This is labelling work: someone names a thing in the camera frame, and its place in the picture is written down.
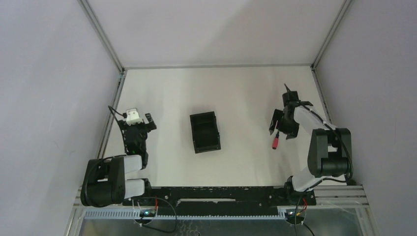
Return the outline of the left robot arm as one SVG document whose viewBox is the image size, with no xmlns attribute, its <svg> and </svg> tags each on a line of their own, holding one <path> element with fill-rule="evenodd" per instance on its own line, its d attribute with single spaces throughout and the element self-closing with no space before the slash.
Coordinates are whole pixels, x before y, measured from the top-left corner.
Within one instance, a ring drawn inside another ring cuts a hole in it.
<svg viewBox="0 0 417 236">
<path fill-rule="evenodd" d="M 128 184 L 125 175 L 145 169 L 149 154 L 146 140 L 148 133 L 157 129 L 150 113 L 145 114 L 144 122 L 134 111 L 125 115 L 125 120 L 116 120 L 122 134 L 124 154 L 88 162 L 83 180 L 80 199 L 87 207 L 107 207 L 121 204 L 132 196 L 142 205 L 148 205 L 154 198 L 154 192 L 145 187 L 145 181 L 134 180 Z"/>
</svg>

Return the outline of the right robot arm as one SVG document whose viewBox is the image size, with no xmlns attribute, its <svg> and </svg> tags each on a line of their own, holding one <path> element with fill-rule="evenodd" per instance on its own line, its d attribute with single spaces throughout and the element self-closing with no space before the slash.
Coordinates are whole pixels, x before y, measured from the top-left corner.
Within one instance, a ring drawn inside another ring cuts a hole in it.
<svg viewBox="0 0 417 236">
<path fill-rule="evenodd" d="M 286 202 L 298 204 L 324 181 L 349 183 L 354 172 L 349 129 L 338 128 L 321 117 L 311 102 L 300 100 L 297 91 L 287 90 L 282 98 L 284 108 L 274 111 L 269 125 L 270 134 L 275 135 L 272 149 L 278 148 L 280 134 L 294 139 L 302 127 L 310 136 L 306 168 L 284 184 Z"/>
</svg>

